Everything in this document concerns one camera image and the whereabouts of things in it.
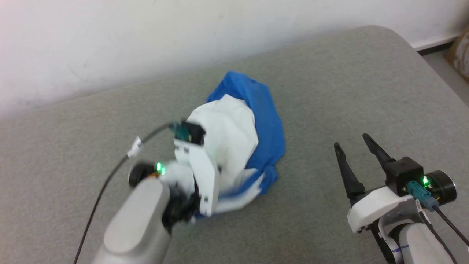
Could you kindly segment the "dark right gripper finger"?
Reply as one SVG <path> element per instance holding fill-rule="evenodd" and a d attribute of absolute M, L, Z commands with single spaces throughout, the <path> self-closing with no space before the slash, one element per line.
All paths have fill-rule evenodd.
<path fill-rule="evenodd" d="M 357 202 L 366 194 L 365 186 L 356 178 L 346 160 L 345 152 L 338 142 L 334 143 L 334 151 L 338 161 L 346 196 L 351 202 Z"/>
<path fill-rule="evenodd" d="M 369 134 L 367 134 L 367 133 L 362 134 L 362 138 L 365 141 L 369 151 L 372 154 L 374 154 L 375 157 L 377 158 L 377 160 L 378 160 L 381 168 L 383 169 L 383 171 L 385 173 L 388 173 L 387 164 L 391 163 L 391 162 L 395 162 L 395 159 L 390 157 L 390 155 L 387 154 L 387 152 L 385 152 L 385 150 L 382 149 L 382 147 L 380 147 L 380 145 L 377 144 L 377 142 L 375 142 L 375 140 L 373 140 L 372 137 L 370 137 Z"/>

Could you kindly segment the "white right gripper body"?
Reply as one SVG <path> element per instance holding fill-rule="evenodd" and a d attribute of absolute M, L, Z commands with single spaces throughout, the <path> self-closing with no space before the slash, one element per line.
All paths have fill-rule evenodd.
<path fill-rule="evenodd" d="M 410 194 L 399 197 L 390 188 L 382 187 L 359 200 L 347 214 L 347 221 L 353 233 L 376 220 L 382 235 L 385 235 L 385 227 L 417 222 L 415 199 Z"/>

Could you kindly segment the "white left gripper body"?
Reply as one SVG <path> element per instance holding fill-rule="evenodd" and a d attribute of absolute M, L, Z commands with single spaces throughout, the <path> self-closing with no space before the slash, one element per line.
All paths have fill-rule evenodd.
<path fill-rule="evenodd" d="M 178 185 L 186 194 L 200 197 L 199 212 L 211 217 L 218 205 L 219 170 L 204 145 L 174 140 Z"/>

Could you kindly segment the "grey fabric sofa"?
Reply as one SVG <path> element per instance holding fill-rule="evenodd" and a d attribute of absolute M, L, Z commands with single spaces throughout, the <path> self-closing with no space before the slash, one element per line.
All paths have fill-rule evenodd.
<path fill-rule="evenodd" d="M 449 174 L 458 196 L 441 210 L 469 238 L 469 107 L 397 33 L 366 26 L 0 121 L 0 264 L 72 264 L 135 138 L 187 117 L 228 70 L 269 87 L 286 138 L 279 179 L 239 211 L 177 225 L 166 264 L 385 264 L 371 232 L 347 223 L 333 150 L 366 188 L 384 184 L 363 133 Z"/>

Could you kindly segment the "brown cardboard box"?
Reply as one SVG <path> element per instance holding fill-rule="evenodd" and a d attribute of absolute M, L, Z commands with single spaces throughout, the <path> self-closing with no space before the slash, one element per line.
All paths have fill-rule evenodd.
<path fill-rule="evenodd" d="M 445 59 L 469 84 L 469 25 L 449 48 Z"/>

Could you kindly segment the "blue and white t-shirt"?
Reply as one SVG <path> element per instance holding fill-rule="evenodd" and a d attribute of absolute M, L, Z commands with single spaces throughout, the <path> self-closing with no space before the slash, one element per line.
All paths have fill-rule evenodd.
<path fill-rule="evenodd" d="M 268 86 L 229 71 L 187 121 L 205 130 L 204 150 L 220 170 L 216 205 L 201 215 L 241 209 L 277 181 L 286 142 Z"/>

